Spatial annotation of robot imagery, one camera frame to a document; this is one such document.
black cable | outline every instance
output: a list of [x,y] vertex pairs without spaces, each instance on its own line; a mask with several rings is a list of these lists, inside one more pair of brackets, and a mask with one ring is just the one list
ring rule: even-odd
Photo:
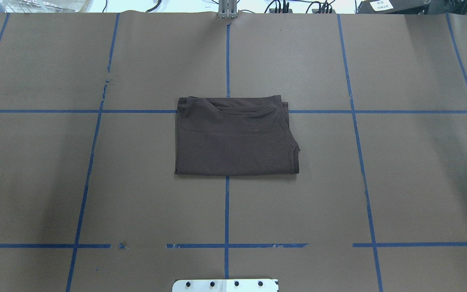
[[322,3],[320,3],[319,1],[313,1],[313,2],[311,2],[311,4],[309,4],[309,6],[307,7],[307,9],[306,9],[306,14],[309,12],[309,8],[311,8],[311,6],[312,6],[313,4],[315,4],[315,3],[318,3],[318,10],[321,9]]
[[321,7],[318,7],[319,8],[318,11],[317,11],[318,14],[324,13],[324,9],[326,8],[326,4],[327,4],[327,2],[323,2]]
[[280,0],[273,0],[273,1],[271,1],[271,2],[268,4],[268,6],[266,7],[264,13],[266,13],[266,12],[268,11],[269,7],[270,7],[271,4],[273,4],[274,2],[275,2],[275,12],[276,12],[276,3],[278,2],[278,3],[280,4]]
[[151,12],[151,11],[155,11],[156,8],[158,8],[161,4],[161,0],[158,0],[158,2],[156,3],[156,5],[154,5],[154,7],[148,9],[147,11],[145,11],[145,13],[148,13],[148,12]]

wire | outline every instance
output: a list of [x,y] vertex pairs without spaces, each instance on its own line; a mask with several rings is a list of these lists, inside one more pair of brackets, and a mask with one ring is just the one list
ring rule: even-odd
[[219,5],[219,3],[218,3],[218,2],[215,2],[214,0],[210,0],[210,1],[212,1],[212,2],[214,2],[215,4]]
[[161,0],[158,0],[158,2],[156,3],[156,5],[154,5],[154,7],[148,9],[147,11],[145,11],[145,13],[148,13],[148,12],[151,12],[151,11],[155,11],[156,8],[158,8],[161,4]]
[[306,9],[306,14],[309,12],[309,8],[311,8],[311,6],[312,6],[313,4],[315,4],[315,3],[318,3],[318,11],[319,11],[320,9],[322,9],[322,3],[318,2],[318,1],[313,1],[313,2],[310,2],[309,6],[307,7],[307,9]]
[[276,13],[276,3],[278,2],[278,6],[280,6],[280,0],[273,0],[271,1],[269,4],[268,4],[268,7],[265,9],[264,13],[266,13],[269,9],[269,7],[271,6],[271,4],[273,4],[275,2],[275,13]]

brown t-shirt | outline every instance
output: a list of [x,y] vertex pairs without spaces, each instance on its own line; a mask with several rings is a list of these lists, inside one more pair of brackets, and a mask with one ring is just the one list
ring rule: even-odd
[[298,174],[300,148],[287,102],[263,98],[178,100],[175,174]]

black device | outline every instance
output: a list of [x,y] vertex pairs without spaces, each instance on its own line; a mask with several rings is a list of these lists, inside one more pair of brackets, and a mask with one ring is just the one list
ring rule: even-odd
[[428,13],[431,0],[389,0],[393,8],[386,11],[374,11],[373,1],[362,1],[358,6],[358,14],[419,14]]
[[[278,11],[278,9],[270,8],[270,9],[269,9],[269,12],[270,12],[270,13],[276,13],[275,10]],[[285,13],[293,13],[293,9],[289,9],[289,10],[287,10]]]

